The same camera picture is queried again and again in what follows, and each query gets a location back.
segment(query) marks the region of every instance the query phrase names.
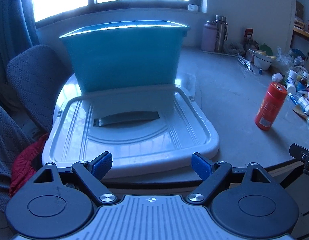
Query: barcode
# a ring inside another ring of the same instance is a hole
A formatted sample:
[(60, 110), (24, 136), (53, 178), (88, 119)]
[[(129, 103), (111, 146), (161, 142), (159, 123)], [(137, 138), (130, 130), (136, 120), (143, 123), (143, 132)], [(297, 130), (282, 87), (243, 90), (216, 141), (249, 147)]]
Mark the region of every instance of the barcode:
[(261, 125), (265, 126), (265, 127), (269, 127), (269, 126), (270, 126), (270, 124), (271, 124), (271, 122), (270, 122), (270, 121), (268, 121), (268, 120), (264, 119), (263, 117), (261, 117), (261, 119), (260, 119), (259, 123), (260, 123)]

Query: red bottle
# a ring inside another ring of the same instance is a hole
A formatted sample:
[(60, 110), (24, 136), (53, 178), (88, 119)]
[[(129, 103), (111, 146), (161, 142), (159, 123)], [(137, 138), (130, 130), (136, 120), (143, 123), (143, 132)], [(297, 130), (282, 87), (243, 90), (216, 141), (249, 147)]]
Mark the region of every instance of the red bottle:
[(281, 84), (271, 82), (260, 109), (256, 114), (255, 123), (262, 130), (269, 130), (276, 119), (287, 96), (287, 90)]

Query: window frame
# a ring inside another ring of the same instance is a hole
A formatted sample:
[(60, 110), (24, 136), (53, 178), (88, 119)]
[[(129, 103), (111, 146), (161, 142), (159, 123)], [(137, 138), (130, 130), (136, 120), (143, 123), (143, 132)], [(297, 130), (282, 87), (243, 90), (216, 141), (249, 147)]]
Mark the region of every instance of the window frame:
[(56, 15), (52, 15), (35, 23), (36, 28), (41, 28), (46, 25), (69, 19), (72, 17), (128, 8), (168, 8), (168, 9), (188, 9), (189, 4), (197, 5), (201, 8), (202, 0), (117, 0), (109, 2), (96, 3), (96, 0), (88, 0), (88, 5), (79, 7), (73, 10), (65, 11)]

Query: blue label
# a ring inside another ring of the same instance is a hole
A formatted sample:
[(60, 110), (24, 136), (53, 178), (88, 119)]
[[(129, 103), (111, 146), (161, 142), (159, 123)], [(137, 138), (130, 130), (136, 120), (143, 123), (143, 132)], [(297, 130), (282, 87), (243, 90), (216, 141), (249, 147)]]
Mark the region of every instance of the blue label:
[(296, 86), (297, 91), (302, 91), (302, 90), (305, 90), (305, 89), (306, 89), (306, 87), (304, 85), (302, 85), (300, 82)]

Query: teal plastic bin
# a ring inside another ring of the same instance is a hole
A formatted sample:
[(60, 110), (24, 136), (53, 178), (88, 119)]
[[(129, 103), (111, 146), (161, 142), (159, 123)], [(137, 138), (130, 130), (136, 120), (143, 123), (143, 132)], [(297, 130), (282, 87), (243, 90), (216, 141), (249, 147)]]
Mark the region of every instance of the teal plastic bin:
[(60, 36), (82, 92), (174, 84), (188, 26), (126, 21), (88, 26)]

